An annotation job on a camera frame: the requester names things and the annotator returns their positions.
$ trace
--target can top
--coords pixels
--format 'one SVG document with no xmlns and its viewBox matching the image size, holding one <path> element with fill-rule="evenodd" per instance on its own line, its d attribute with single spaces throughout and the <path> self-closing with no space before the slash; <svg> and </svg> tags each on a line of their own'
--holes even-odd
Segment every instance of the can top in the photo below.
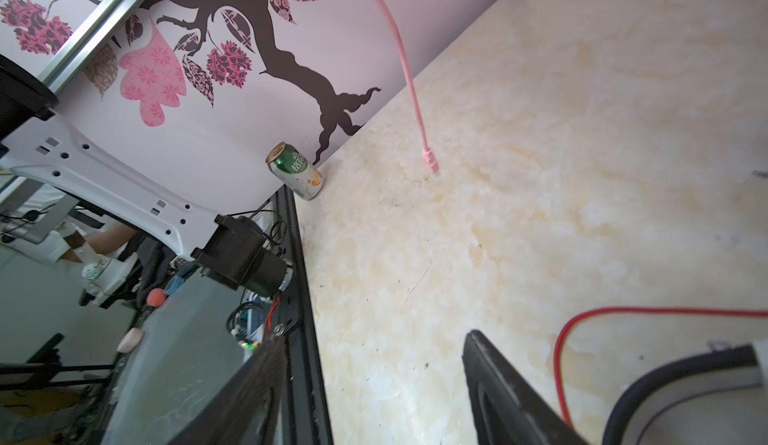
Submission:
<svg viewBox="0 0 768 445">
<path fill-rule="evenodd" d="M 283 150 L 285 150 L 285 148 L 286 148 L 285 142 L 278 143 L 277 146 L 275 146 L 275 148 L 272 149 L 272 152 L 270 152 L 270 154 L 266 156 L 265 161 L 267 163 L 273 162 L 274 159 L 276 159 L 277 157 L 280 156 L 281 153 L 283 153 Z"/>
</svg>

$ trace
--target table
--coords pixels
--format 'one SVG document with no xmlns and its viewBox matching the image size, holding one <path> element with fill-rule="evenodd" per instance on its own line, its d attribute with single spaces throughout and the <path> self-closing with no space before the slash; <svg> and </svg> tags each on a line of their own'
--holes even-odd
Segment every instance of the table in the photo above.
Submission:
<svg viewBox="0 0 768 445">
<path fill-rule="evenodd" d="M 768 0 L 499 0 L 297 204 L 336 443 L 474 443 L 482 330 L 555 409 L 552 348 L 604 305 L 766 308 Z M 576 429 L 760 320 L 601 317 L 564 351 Z"/>
</svg>

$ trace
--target metal rail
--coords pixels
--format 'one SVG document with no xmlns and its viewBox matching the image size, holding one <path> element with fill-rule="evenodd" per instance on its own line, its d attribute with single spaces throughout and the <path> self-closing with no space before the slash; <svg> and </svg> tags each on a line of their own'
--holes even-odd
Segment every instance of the metal rail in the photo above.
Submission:
<svg viewBox="0 0 768 445">
<path fill-rule="evenodd" d="M 38 76 L 38 80 L 54 94 L 59 95 L 67 82 L 142 1 L 144 0 L 102 0 L 54 55 L 53 60 Z"/>
</svg>

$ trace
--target orange ball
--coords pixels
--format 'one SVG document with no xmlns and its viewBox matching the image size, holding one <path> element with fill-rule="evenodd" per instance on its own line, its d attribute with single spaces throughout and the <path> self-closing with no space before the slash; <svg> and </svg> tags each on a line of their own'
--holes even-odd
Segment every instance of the orange ball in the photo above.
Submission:
<svg viewBox="0 0 768 445">
<path fill-rule="evenodd" d="M 159 307 L 165 302 L 165 292 L 162 288 L 155 288 L 147 295 L 147 305 L 150 307 Z"/>
</svg>

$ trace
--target person's arm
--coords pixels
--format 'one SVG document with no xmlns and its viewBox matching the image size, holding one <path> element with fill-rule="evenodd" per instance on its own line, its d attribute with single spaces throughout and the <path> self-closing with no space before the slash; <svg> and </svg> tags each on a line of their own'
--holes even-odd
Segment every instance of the person's arm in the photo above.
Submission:
<svg viewBox="0 0 768 445">
<path fill-rule="evenodd" d="M 118 223 L 115 227 L 112 227 L 107 231 L 102 231 L 100 234 L 94 235 L 86 241 L 99 255 L 108 255 L 120 248 L 134 235 L 136 235 L 136 230 L 131 229 L 127 225 Z M 74 254 L 72 249 L 67 250 L 66 253 L 62 255 L 62 260 L 80 262 L 80 258 Z"/>
</svg>

